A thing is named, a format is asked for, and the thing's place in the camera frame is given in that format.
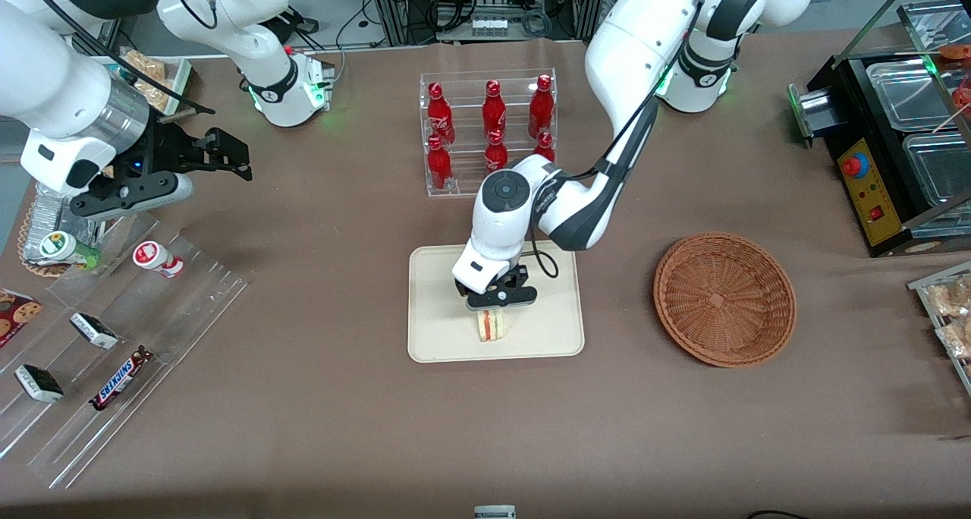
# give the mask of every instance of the wooden skewer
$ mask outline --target wooden skewer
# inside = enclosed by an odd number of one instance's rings
[[[934,128],[934,131],[932,132],[932,134],[936,134],[938,131],[940,131],[941,128],[944,128],[944,126],[947,126],[949,122],[957,118],[957,116],[960,115],[961,112],[963,112],[967,108],[971,108],[971,102],[968,102],[967,104],[964,104],[963,106],[961,106],[961,109],[954,112],[954,115],[951,115],[949,118],[947,118],[946,121],[942,122],[942,124],[939,124],[937,128]]]

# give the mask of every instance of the coca-cola bottle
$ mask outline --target coca-cola bottle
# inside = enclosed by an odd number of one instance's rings
[[[490,131],[506,133],[506,102],[499,93],[499,81],[485,84],[485,103],[482,104],[482,132],[489,137]]]
[[[552,123],[552,108],[555,102],[552,101],[552,93],[549,87],[552,86],[552,77],[541,75],[536,80],[536,93],[529,102],[529,137],[537,138],[540,132],[548,131]]]
[[[540,132],[538,138],[536,138],[536,149],[533,150],[536,155],[542,155],[549,159],[549,162],[555,162],[556,153],[552,150],[552,134],[549,132]]]
[[[448,145],[455,143],[455,125],[451,120],[451,106],[442,93],[441,83],[431,83],[428,86],[428,124],[431,131]]]
[[[442,138],[437,134],[428,138],[428,171],[431,184],[437,190],[450,190],[455,187],[455,177],[451,174],[451,157],[442,146]]]
[[[492,129],[489,134],[486,134],[485,139],[489,142],[485,147],[485,173],[491,174],[506,167],[506,162],[509,162],[509,152],[502,143],[506,135],[500,129]]]

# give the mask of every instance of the brown wicker basket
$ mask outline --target brown wicker basket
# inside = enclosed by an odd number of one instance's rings
[[[655,307],[684,350],[713,366],[769,360],[795,329],[795,293],[755,242],[726,232],[677,242],[655,273]]]
[[[34,213],[34,205],[31,204],[30,208],[27,208],[27,215],[24,217],[24,223],[20,225],[20,231],[17,233],[17,255],[20,256],[20,263],[24,268],[27,268],[30,272],[36,274],[37,276],[42,276],[45,278],[58,278],[60,275],[67,272],[71,266],[69,264],[55,264],[55,266],[36,266],[34,263],[25,262],[24,260],[24,245],[27,245],[27,232],[30,231],[30,217]]]

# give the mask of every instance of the gray floor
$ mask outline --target gray floor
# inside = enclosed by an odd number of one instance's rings
[[[349,24],[341,33],[340,43],[341,46],[353,49],[366,48],[369,44],[377,44],[384,39],[381,26],[369,24],[361,13],[361,3],[364,1],[367,0],[291,0],[291,5],[306,17],[319,20],[320,31],[313,35],[313,38],[326,46],[336,45],[341,27]],[[812,0],[809,10],[793,24],[776,30],[766,28],[763,32],[859,29],[866,24],[883,1]],[[377,19],[377,8],[373,2],[368,4],[366,14]],[[890,24],[895,20],[895,14],[888,13],[881,25]],[[124,27],[129,30],[138,48],[148,55],[211,55],[215,52],[208,46],[177,39],[165,29],[155,14],[143,15],[135,21],[128,22]],[[9,127],[7,122],[0,121],[0,125]],[[9,143],[11,138],[22,134],[22,131],[14,133],[8,131],[9,128],[0,129],[0,148],[4,148],[4,143]],[[9,159],[9,153],[0,149],[0,238],[7,237],[14,228],[17,208],[20,207],[29,181],[27,173],[20,169],[20,166],[3,163],[5,157]]]

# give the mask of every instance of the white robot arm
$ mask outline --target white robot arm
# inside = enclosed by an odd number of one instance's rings
[[[69,49],[58,35],[146,13],[157,4],[171,24],[181,26],[177,34],[190,37],[193,28],[176,19],[167,1],[0,0],[0,45],[7,48],[0,55],[0,73],[7,77],[0,83],[0,115],[31,128],[21,163],[42,184],[73,197],[77,215],[107,219],[184,200],[192,193],[184,173],[192,170],[229,170],[253,179],[245,143],[218,128],[197,139],[163,124],[138,91]],[[322,107],[313,91],[319,85],[300,79],[313,72],[312,64],[289,59],[265,28],[247,22],[271,17],[288,0],[212,1],[222,24],[209,38],[194,39],[226,50],[248,77],[258,77],[254,84],[265,81],[264,114],[270,121],[298,124]],[[181,13],[190,5],[180,3]],[[202,24],[194,29],[207,31]],[[271,97],[278,103],[270,103]],[[108,166],[112,177],[101,173]]]
[[[185,41],[229,56],[250,84],[256,108],[278,126],[302,124],[327,104],[318,60],[287,55],[260,26],[287,10],[289,0],[159,0],[162,23]]]
[[[731,46],[733,57],[737,40],[756,24],[767,1],[617,1],[586,52],[586,77],[611,119],[614,142],[579,176],[544,156],[531,155],[482,182],[472,236],[452,267],[470,309],[536,299],[535,288],[523,286],[528,274],[519,264],[531,225],[538,225],[563,250],[586,250],[600,240],[658,115],[653,97],[658,82],[669,68],[677,72],[698,36]],[[698,98],[694,90],[668,92],[675,99]],[[587,177],[593,177],[588,187],[580,183]]]

